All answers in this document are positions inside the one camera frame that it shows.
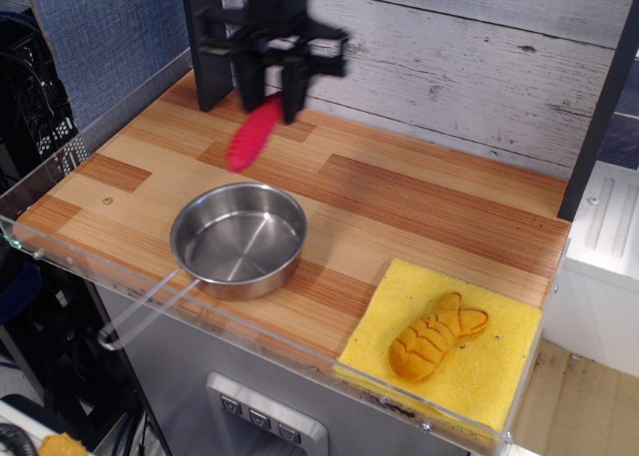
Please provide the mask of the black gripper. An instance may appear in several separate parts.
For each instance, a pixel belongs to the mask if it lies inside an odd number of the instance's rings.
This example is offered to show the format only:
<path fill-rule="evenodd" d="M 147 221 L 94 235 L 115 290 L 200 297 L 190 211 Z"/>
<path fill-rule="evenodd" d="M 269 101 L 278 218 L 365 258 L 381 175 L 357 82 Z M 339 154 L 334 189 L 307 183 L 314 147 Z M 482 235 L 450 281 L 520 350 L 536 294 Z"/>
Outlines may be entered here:
<path fill-rule="evenodd" d="M 205 46 L 220 55 L 234 55 L 237 84 L 247 111 L 264 101 L 264 66 L 283 65 L 287 124 L 293 123 L 305 106 L 310 76 L 345 75 L 343 50 L 349 35 L 313 19 L 308 0 L 246 0 L 242 8 L 210 7 L 198 16 L 209 24 L 235 28 L 230 37 L 207 38 Z"/>

